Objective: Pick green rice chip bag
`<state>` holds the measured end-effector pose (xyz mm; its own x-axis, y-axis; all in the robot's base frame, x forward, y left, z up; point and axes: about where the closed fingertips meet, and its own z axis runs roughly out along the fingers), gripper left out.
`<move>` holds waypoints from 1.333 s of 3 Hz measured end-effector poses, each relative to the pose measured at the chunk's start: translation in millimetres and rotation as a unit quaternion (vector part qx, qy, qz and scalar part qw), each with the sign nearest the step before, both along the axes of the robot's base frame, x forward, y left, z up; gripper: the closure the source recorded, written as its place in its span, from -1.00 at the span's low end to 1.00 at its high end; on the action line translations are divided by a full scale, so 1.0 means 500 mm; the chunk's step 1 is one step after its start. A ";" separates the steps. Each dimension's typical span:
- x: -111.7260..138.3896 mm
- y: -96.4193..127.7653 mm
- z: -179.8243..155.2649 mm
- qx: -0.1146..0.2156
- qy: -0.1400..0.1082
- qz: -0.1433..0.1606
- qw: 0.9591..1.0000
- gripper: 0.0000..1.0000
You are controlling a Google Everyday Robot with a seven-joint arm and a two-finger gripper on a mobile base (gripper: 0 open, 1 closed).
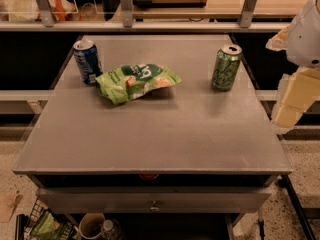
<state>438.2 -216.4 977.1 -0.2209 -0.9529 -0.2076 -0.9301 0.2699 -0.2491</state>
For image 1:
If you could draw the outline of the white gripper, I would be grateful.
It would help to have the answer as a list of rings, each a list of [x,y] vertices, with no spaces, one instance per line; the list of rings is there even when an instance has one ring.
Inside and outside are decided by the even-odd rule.
[[[273,124],[293,128],[320,97],[320,0],[308,0],[285,27],[270,38],[265,47],[286,50],[287,59],[298,65],[292,75],[284,74],[279,82],[273,107]]]

